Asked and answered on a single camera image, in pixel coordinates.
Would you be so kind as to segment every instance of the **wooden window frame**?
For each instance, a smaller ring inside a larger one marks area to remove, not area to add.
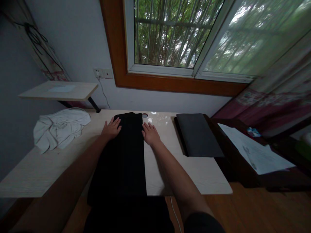
[[[117,87],[235,97],[248,84],[128,72],[123,0],[100,0]]]

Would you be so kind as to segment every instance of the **hand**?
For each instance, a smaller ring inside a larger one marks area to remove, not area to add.
[[[149,146],[153,147],[154,145],[161,142],[160,136],[155,126],[151,125],[150,123],[147,124],[146,122],[144,122],[143,129],[144,130],[142,130],[142,134],[143,134],[144,140]]]
[[[101,136],[105,137],[110,141],[111,139],[114,139],[119,132],[121,131],[121,127],[118,125],[120,124],[121,119],[117,118],[115,121],[113,121],[114,117],[111,118],[111,121],[107,125],[107,121],[105,121],[105,125],[103,128],[103,131],[101,132]]]

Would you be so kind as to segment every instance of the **white desk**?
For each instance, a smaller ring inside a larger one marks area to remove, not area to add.
[[[65,149],[49,150],[43,155],[33,148],[26,157],[0,183],[0,197],[41,197],[68,166],[98,137],[105,120],[123,110],[90,112],[92,121],[84,127],[80,137],[75,138]],[[186,157],[182,154],[173,121],[176,113],[142,112],[148,117],[143,122],[156,126],[163,143],[189,174],[202,194],[230,194],[232,189],[214,158]],[[147,195],[170,195],[165,189],[155,155],[144,142],[144,162]]]
[[[89,101],[100,112],[92,99],[92,93],[97,89],[97,83],[46,81],[18,95],[22,99],[57,100],[67,108],[72,106],[66,101]]]

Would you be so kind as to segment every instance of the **person's left hand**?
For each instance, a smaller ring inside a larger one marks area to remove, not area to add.
[[[103,128],[103,131],[101,132],[101,136],[107,138],[109,141],[111,139],[114,139],[119,134],[122,127],[122,126],[118,127],[121,119],[117,118],[115,121],[113,121],[113,119],[114,117],[111,118],[109,124],[107,124],[107,121],[105,121],[105,126]]]

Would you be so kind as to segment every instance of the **dark gray cloth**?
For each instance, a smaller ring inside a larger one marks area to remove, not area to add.
[[[224,157],[202,113],[176,115],[190,157]]]

